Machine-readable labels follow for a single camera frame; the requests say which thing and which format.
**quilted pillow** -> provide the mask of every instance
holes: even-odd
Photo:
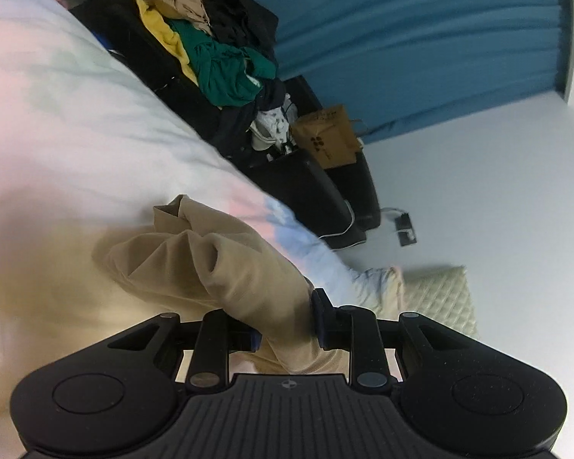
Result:
[[[413,311],[472,338],[478,337],[464,266],[408,277],[400,311]]]

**teal curtain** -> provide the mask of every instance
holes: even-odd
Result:
[[[563,90],[570,0],[257,0],[283,79],[344,103],[368,142]]]

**beige cloth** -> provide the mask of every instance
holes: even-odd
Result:
[[[185,19],[193,27],[212,36],[209,16],[206,14],[202,0],[144,0],[155,7],[160,14],[169,19]]]
[[[242,221],[179,196],[153,208],[153,231],[112,246],[104,259],[141,296],[178,297],[201,318],[222,308],[257,329],[261,373],[344,373],[348,354],[323,351],[313,334],[310,284]]]

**green shirt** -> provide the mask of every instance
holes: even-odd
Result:
[[[190,22],[167,19],[179,33],[196,73],[200,91],[218,107],[240,107],[255,99],[261,84],[255,79],[274,79],[276,66],[253,48],[236,48],[195,29]]]

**white bed sheet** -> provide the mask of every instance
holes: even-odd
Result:
[[[7,402],[25,374],[179,311],[124,293],[93,261],[108,235],[148,225],[179,193],[254,227],[335,305],[385,288],[345,267],[54,0],[0,0],[0,458],[23,451]]]

